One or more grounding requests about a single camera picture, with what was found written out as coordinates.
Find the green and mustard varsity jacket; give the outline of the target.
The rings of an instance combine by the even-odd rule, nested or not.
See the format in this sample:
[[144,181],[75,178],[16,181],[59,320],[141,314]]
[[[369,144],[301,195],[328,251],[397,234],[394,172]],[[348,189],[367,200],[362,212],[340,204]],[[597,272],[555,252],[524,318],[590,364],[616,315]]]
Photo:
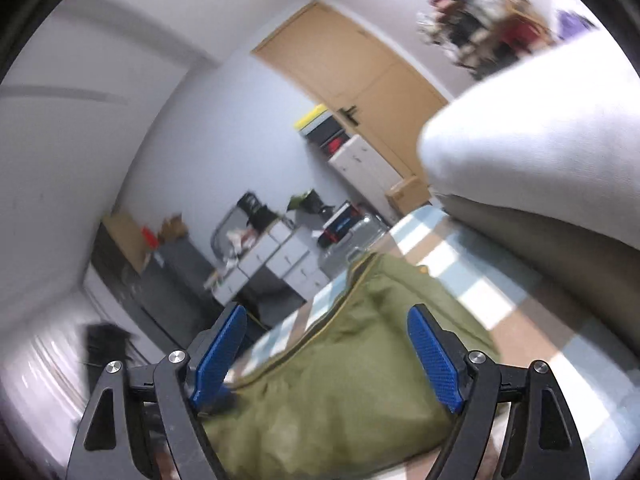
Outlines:
[[465,347],[492,358],[488,330],[427,271],[367,255],[291,348],[237,380],[230,408],[204,419],[232,479],[364,477],[438,448],[454,418],[438,402],[407,334],[425,304]]

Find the checkered floor rug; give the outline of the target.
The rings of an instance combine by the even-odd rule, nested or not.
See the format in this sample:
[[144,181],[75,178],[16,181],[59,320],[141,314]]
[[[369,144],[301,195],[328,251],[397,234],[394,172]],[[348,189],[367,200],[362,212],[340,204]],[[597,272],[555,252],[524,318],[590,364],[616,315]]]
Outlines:
[[491,332],[509,363],[549,359],[585,445],[591,478],[628,472],[639,446],[639,361],[594,315],[433,207],[409,214],[378,244],[425,266]]

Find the black refrigerator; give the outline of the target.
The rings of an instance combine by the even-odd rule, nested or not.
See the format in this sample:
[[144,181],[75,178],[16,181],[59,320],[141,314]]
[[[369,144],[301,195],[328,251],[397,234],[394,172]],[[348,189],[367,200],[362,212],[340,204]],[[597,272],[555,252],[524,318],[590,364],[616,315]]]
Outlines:
[[116,235],[101,223],[90,263],[134,325],[165,353],[188,348],[224,310],[203,286],[210,264],[190,240],[162,246],[138,271]]

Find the open cardboard box on fridge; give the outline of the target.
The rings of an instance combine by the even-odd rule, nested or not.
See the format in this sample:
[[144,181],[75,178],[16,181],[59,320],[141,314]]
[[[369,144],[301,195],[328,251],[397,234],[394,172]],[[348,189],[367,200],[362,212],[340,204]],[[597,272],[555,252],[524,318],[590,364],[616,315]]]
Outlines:
[[172,243],[181,240],[189,235],[189,228],[184,223],[182,214],[174,214],[170,218],[166,218],[160,230],[157,232],[157,238],[160,244]]

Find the white drawer desk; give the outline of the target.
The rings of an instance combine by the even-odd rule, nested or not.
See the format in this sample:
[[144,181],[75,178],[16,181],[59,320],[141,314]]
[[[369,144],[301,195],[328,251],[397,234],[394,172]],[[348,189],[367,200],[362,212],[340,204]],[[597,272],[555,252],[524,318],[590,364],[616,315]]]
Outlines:
[[220,304],[228,304],[265,269],[306,301],[313,300],[330,281],[320,269],[318,255],[305,242],[303,230],[279,220],[258,237],[238,263],[221,278],[210,278],[205,287]]

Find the black coffee machine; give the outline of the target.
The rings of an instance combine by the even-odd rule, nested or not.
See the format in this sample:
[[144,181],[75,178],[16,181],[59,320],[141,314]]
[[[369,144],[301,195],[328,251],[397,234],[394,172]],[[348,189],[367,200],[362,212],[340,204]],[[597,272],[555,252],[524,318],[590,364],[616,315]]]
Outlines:
[[253,192],[244,193],[236,206],[247,215],[247,224],[259,233],[265,232],[278,218]]

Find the silver aluminium suitcase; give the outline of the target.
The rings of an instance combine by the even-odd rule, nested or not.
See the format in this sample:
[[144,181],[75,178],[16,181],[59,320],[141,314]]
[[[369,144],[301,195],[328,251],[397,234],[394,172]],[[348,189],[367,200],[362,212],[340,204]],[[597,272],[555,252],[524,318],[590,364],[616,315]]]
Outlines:
[[319,257],[319,269],[328,278],[336,278],[367,252],[388,231],[388,225],[375,214],[365,214],[336,244]]

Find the upper cardboard box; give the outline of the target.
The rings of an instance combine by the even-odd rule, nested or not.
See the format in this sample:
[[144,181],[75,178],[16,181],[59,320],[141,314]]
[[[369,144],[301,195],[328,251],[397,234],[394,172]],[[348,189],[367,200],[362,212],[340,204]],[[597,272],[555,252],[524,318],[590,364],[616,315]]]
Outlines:
[[403,216],[426,205],[431,199],[426,183],[416,176],[398,182],[385,192],[385,196],[390,206]]

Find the black red box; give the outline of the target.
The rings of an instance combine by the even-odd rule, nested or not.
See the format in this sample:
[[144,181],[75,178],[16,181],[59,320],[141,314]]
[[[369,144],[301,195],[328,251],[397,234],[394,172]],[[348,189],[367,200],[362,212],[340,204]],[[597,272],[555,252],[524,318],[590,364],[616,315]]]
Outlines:
[[317,245],[326,249],[340,242],[363,219],[363,213],[351,202],[339,206],[334,215],[324,222]]

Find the stacked shoe boxes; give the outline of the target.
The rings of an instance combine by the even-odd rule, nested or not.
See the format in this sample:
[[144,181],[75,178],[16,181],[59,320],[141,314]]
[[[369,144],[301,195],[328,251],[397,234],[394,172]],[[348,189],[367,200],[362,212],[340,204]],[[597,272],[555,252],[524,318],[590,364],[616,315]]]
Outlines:
[[334,156],[349,141],[343,125],[324,104],[315,106],[295,123],[294,128],[326,159]]

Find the wooden door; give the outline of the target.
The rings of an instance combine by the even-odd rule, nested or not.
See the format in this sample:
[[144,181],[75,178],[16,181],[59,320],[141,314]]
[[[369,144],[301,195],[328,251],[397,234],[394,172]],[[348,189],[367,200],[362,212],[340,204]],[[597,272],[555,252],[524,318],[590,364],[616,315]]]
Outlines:
[[447,100],[366,28],[314,0],[262,40],[254,53],[326,105],[398,174],[426,179],[419,136]]

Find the purple bag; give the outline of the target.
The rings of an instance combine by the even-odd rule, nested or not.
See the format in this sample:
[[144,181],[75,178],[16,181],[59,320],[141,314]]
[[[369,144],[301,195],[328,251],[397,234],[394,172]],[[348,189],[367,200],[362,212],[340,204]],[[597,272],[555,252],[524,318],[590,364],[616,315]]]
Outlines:
[[556,12],[555,36],[559,41],[567,42],[593,29],[597,29],[597,26],[576,12]]

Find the wooden shoe rack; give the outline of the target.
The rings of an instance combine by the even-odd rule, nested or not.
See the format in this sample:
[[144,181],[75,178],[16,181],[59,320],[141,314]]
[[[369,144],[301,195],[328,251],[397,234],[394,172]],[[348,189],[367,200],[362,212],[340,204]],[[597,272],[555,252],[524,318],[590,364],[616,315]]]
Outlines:
[[547,21],[529,0],[428,0],[416,16],[424,44],[481,81],[554,45]]

